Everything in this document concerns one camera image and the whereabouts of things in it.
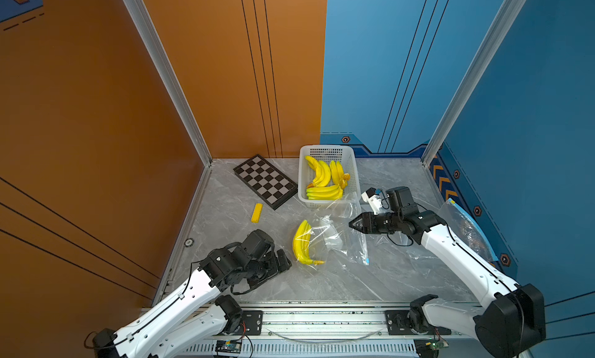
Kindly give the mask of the clear zip bag white seal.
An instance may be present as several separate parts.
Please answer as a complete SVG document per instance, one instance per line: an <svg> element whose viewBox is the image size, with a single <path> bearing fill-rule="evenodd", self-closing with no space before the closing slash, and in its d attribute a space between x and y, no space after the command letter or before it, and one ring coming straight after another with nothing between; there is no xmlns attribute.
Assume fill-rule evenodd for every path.
<svg viewBox="0 0 595 358"><path fill-rule="evenodd" d="M331 203L318 207L308 216L311 225L310 250L315 260L327 261L330 254L345 262L370 264L364 234L352 229L349 223L362 213L359 203Z"/></svg>

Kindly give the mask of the small yellow banana bunch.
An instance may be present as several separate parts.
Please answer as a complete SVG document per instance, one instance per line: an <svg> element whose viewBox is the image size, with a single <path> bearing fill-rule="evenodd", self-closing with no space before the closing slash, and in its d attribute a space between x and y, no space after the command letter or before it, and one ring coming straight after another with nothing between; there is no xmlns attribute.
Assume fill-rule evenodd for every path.
<svg viewBox="0 0 595 358"><path fill-rule="evenodd" d="M307 220L304 220L298 227L292 240L292 249L296 260L309 266L318 266L325 264L324 260L313 260L310 257L312 226Z"/></svg>

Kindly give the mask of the yellow green banana bunch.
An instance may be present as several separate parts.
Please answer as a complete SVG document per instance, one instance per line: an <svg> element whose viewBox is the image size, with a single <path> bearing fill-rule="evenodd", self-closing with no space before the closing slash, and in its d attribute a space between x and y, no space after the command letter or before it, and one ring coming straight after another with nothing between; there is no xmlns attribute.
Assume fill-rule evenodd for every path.
<svg viewBox="0 0 595 358"><path fill-rule="evenodd" d="M343 170L342 164L338 161L330 162L331 179L334 185L338 185L341 189L345 189L350 181L350 174Z"/></svg>

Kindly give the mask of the clear zip bag blue seal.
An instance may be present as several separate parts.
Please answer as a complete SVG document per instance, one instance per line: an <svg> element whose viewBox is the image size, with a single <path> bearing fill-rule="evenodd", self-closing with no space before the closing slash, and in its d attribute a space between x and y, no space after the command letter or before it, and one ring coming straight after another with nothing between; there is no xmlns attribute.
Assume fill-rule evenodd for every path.
<svg viewBox="0 0 595 358"><path fill-rule="evenodd" d="M461 206L449 198L439 209L438 215L446 220L453 234L456 234L469 248L490 263L497 262L497 256L477 222Z"/></svg>

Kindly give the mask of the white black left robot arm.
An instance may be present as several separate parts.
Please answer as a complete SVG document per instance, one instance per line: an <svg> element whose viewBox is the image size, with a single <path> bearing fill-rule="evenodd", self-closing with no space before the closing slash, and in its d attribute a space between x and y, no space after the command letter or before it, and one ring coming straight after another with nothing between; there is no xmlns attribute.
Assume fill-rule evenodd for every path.
<svg viewBox="0 0 595 358"><path fill-rule="evenodd" d="M235 285L249 291L291 268L282 249L263 230L195 261L187 280L129 325L90 333L84 346L97 357L175 357L192 343L241 330L243 310Z"/></svg>

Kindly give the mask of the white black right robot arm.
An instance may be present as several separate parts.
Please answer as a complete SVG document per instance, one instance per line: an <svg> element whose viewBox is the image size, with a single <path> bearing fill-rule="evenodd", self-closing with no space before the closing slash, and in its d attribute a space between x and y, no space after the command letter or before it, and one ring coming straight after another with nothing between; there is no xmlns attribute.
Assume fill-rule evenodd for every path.
<svg viewBox="0 0 595 358"><path fill-rule="evenodd" d="M545 341L545 301L535 286L521 286L472 250L448 223L418 205L407 187L387 190L382 199L370 188L362 199L371 209L349 226L368 235L400 232L438 257L476 297L477 307L428 294L413 300L408 324L413 333L454 330L481 343L493 357L514 357Z"/></svg>

